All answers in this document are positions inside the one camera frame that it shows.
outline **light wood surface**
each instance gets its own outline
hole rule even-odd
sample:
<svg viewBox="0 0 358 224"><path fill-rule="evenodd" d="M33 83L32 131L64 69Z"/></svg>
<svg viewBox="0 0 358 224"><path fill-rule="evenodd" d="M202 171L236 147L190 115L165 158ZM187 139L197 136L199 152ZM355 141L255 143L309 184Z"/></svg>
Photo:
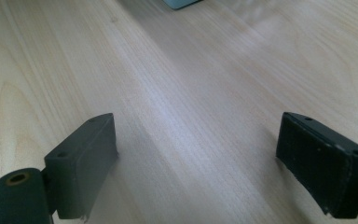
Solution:
<svg viewBox="0 0 358 224"><path fill-rule="evenodd" d="M113 112L89 223L358 223L275 159L283 111L358 142L358 1L0 1L0 176Z"/></svg>

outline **wooden table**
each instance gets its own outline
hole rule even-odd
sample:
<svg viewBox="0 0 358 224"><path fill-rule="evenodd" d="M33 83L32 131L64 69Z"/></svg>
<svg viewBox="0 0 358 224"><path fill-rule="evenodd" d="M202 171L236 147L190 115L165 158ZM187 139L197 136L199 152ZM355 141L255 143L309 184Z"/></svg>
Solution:
<svg viewBox="0 0 358 224"><path fill-rule="evenodd" d="M89 223L358 223L275 159L283 111L358 143L358 1L0 1L0 176L113 112Z"/></svg>

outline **black bracket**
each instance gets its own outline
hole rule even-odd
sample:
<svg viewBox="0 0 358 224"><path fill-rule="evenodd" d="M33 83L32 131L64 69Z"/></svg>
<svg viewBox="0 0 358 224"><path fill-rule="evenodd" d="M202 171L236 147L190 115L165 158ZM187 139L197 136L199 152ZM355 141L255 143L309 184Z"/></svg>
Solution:
<svg viewBox="0 0 358 224"><path fill-rule="evenodd" d="M358 216L358 145L315 119L283 113L277 157L325 214Z"/></svg>
<svg viewBox="0 0 358 224"><path fill-rule="evenodd" d="M21 169L0 178L0 224L50 224L88 217L118 158L112 114L89 119L45 157L46 168Z"/></svg>

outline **black rubber pad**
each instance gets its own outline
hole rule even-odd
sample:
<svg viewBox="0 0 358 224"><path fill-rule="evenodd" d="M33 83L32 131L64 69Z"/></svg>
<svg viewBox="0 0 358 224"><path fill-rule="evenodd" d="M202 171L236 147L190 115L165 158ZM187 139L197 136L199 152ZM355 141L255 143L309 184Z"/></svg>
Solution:
<svg viewBox="0 0 358 224"><path fill-rule="evenodd" d="M277 157L325 214L358 215L358 145L308 117L283 113Z"/></svg>

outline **blue object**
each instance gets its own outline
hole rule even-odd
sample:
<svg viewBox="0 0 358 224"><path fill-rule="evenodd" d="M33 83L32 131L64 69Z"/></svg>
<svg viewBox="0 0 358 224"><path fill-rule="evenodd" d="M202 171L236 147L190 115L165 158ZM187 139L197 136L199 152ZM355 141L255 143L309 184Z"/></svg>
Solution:
<svg viewBox="0 0 358 224"><path fill-rule="evenodd" d="M164 2L173 9L185 7L199 0L164 0Z"/></svg>

